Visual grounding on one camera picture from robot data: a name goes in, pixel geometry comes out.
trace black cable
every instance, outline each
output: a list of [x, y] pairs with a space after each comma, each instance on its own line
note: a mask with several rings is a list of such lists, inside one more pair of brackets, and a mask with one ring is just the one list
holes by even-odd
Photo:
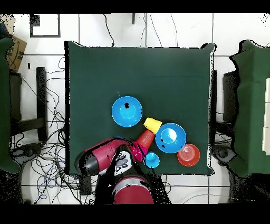
[[176, 26], [175, 26], [175, 31], [176, 31], [176, 43], [177, 43], [176, 47], [178, 47], [178, 37], [177, 37], [177, 29], [176, 29]]
[[15, 147], [16, 147], [16, 148], [18, 148], [18, 142], [24, 138], [24, 134], [23, 134], [23, 133], [20, 133], [20, 134], [22, 134], [22, 135], [23, 135], [23, 137], [22, 137], [22, 138], [20, 138], [20, 139], [19, 139], [19, 140], [16, 142], [16, 144], [15, 144]]
[[108, 25], [107, 25], [107, 17], [105, 16], [104, 13], [103, 13], [103, 15], [105, 17], [105, 24], [106, 24], [107, 30], [109, 32], [109, 35], [110, 35], [111, 39], [112, 39], [112, 47], [113, 47], [114, 46], [114, 39], [112, 38], [112, 35], [111, 35], [110, 30], [109, 30]]
[[161, 45], [161, 47], [162, 47], [161, 41], [160, 41], [160, 39], [159, 39], [158, 33], [157, 33], [157, 31], [156, 31], [156, 28], [155, 28], [154, 23], [153, 23], [153, 20], [152, 20], [151, 13], [149, 13], [149, 14], [150, 14], [150, 18], [151, 18], [151, 21], [152, 21], [152, 24], [153, 24], [153, 27], [154, 27], [155, 33], [156, 33], [156, 35], [157, 35], [157, 37], [158, 37], [158, 40], [159, 40], [159, 43], [160, 43], [160, 45]]
[[[145, 23], [145, 25], [146, 25], [146, 21], [145, 21], [145, 15], [146, 15], [146, 13], [144, 14], [144, 16], [143, 16], [143, 21], [144, 21], [144, 23]], [[146, 26], [144, 27], [144, 29], [143, 29], [143, 31], [142, 31], [142, 35], [141, 35], [141, 41], [142, 41], [142, 37], [143, 37], [143, 33], [144, 33], [144, 31], [145, 31], [145, 29], [146, 29]]]
[[[63, 58], [65, 58], [65, 57], [62, 57], [62, 58], [59, 60], [59, 62], [58, 62], [58, 68], [60, 68], [60, 61], [61, 61]], [[62, 71], [53, 71], [53, 72], [46, 72], [46, 73], [52, 74], [52, 73], [62, 72]]]

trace green table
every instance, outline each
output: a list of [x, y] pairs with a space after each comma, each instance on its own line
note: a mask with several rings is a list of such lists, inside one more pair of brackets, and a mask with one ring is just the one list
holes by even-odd
[[253, 173], [270, 174], [270, 156], [262, 151], [266, 79], [270, 78], [270, 48], [252, 41], [240, 43], [230, 57], [239, 72], [237, 89], [239, 114], [235, 122], [234, 150], [237, 156], [228, 164], [241, 177]]
[[[152, 117], [179, 124], [187, 143], [200, 149], [199, 162], [185, 167], [177, 154], [163, 153], [153, 142], [150, 150], [160, 158], [157, 174], [212, 174], [207, 148], [210, 53], [214, 48], [214, 44], [201, 49], [86, 48], [68, 42], [69, 173], [77, 173], [74, 160], [81, 151], [112, 136], [137, 139], [145, 131], [145, 119]], [[112, 119], [111, 107], [122, 96], [133, 96], [142, 104], [143, 117], [133, 127], [121, 127]]]
[[10, 158], [8, 152], [11, 141], [11, 98], [6, 53], [13, 45], [10, 38], [0, 40], [0, 170], [17, 173], [21, 168]]

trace red cup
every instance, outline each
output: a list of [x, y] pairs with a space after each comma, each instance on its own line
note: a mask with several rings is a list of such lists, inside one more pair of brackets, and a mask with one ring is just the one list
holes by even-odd
[[177, 159], [184, 166], [194, 166], [200, 159], [200, 151], [197, 146], [186, 144], [177, 153]]
[[146, 130], [144, 133], [142, 133], [142, 135], [138, 138], [136, 142], [142, 145], [144, 148], [149, 149], [154, 138], [155, 138], [154, 133], [151, 132], [150, 130]]

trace wire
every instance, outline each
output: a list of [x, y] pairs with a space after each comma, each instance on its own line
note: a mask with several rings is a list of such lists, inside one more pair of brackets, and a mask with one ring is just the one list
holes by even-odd
[[169, 190], [169, 192], [166, 192], [166, 193], [167, 193], [167, 194], [170, 193], [170, 192], [171, 192], [171, 185], [170, 185], [167, 181], [165, 181], [165, 182], [163, 182], [163, 183], [167, 183], [167, 184], [169, 185], [170, 190]]
[[112, 38], [112, 35], [111, 35], [110, 30], [109, 30], [108, 25], [107, 25], [107, 17], [105, 16], [104, 13], [103, 13], [103, 15], [105, 17], [105, 24], [106, 24], [107, 30], [109, 32], [109, 35], [110, 35], [111, 39], [112, 39], [112, 47], [113, 47], [114, 46], [114, 39]]
[[219, 194], [199, 194], [199, 195], [196, 195], [196, 196], [193, 196], [193, 197], [189, 198], [183, 204], [185, 204], [186, 202], [188, 202], [192, 198], [195, 198], [195, 197], [198, 197], [198, 196], [219, 196], [219, 197], [226, 197], [226, 198], [230, 198], [230, 199], [234, 199], [234, 200], [239, 200], [239, 201], [254, 201], [254, 200], [249, 200], [249, 199], [237, 199], [237, 198], [232, 198], [232, 197], [229, 197], [229, 196], [224, 196], [224, 195], [219, 195]]
[[152, 21], [152, 24], [153, 24], [153, 27], [154, 27], [155, 33], [156, 33], [156, 35], [157, 35], [157, 37], [158, 37], [158, 33], [157, 33], [156, 28], [155, 28], [155, 26], [154, 26], [154, 23], [153, 23], [153, 20], [152, 20], [152, 16], [151, 16], [151, 13], [149, 13], [149, 14], [150, 14], [150, 18], [151, 18], [151, 21]]
[[143, 33], [144, 33], [145, 29], [146, 29], [146, 21], [145, 21], [145, 19], [144, 19], [145, 16], [146, 16], [146, 13], [145, 13], [144, 16], [143, 16], [143, 21], [144, 21], [144, 23], [145, 23], [145, 27], [144, 27], [144, 29], [143, 29], [143, 31], [142, 31], [141, 41], [142, 41]]
[[176, 47], [178, 47], [178, 37], [177, 37], [177, 29], [176, 29], [176, 26], [175, 26], [175, 31], [176, 31]]
[[[62, 58], [59, 60], [59, 62], [58, 62], [58, 68], [60, 68], [60, 61], [61, 61], [63, 58], [65, 58], [65, 57], [62, 57]], [[46, 73], [52, 74], [52, 73], [62, 72], [62, 71], [53, 71], [53, 72], [46, 72]]]

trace white floor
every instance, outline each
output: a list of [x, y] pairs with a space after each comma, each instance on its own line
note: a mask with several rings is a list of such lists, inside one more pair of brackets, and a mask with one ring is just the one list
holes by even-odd
[[[131, 24], [131, 14], [107, 14], [108, 27], [114, 38], [115, 47], [132, 46], [145, 47], [145, 32], [143, 13], [136, 14], [135, 25]], [[61, 14], [61, 37], [60, 38], [30, 38], [29, 15], [14, 15], [16, 18], [14, 35], [27, 42], [25, 55], [19, 69], [19, 73], [36, 91], [36, 67], [46, 67], [47, 72], [61, 71], [64, 68], [65, 40], [75, 41], [84, 46], [111, 46], [112, 41], [108, 34], [105, 18], [102, 14]], [[170, 14], [151, 14], [156, 31], [160, 37], [163, 47], [176, 46], [176, 32]], [[235, 69], [229, 60], [230, 55], [237, 53], [239, 42], [242, 40], [253, 40], [257, 44], [267, 45], [270, 42], [270, 16], [268, 14], [172, 14], [178, 34], [178, 46], [181, 48], [200, 48], [205, 43], [214, 42], [217, 45], [214, 57], [214, 67], [218, 70], [218, 93], [217, 112], [223, 113], [223, 74]], [[57, 15], [41, 14], [41, 26], [33, 28], [34, 35], [57, 34]], [[147, 15], [147, 47], [160, 46], [155, 34], [150, 14]], [[47, 74], [49, 78], [64, 78], [64, 72]], [[47, 87], [60, 96], [57, 110], [65, 117], [64, 104], [64, 80], [50, 80]], [[21, 113], [22, 119], [36, 117], [36, 96], [32, 90], [22, 82]], [[48, 105], [54, 108], [54, 102], [48, 95]], [[48, 122], [53, 118], [48, 110]], [[217, 114], [217, 119], [222, 120], [222, 115]], [[57, 130], [56, 123], [49, 128], [49, 134]], [[37, 142], [36, 131], [25, 133], [21, 144]], [[50, 139], [49, 143], [56, 142], [56, 138]], [[33, 167], [42, 172], [40, 167], [33, 161]], [[229, 195], [229, 177], [226, 168], [217, 164], [211, 158], [211, 167], [215, 174], [207, 177], [201, 175], [164, 175], [166, 188], [172, 203], [226, 203]], [[40, 177], [28, 162], [22, 179], [22, 191], [24, 198], [35, 201], [38, 197], [37, 181]], [[48, 188], [45, 195], [47, 199], [39, 200], [37, 204], [49, 204], [56, 196], [58, 187]], [[79, 204], [72, 196], [69, 189], [63, 189], [59, 198], [53, 204]]]

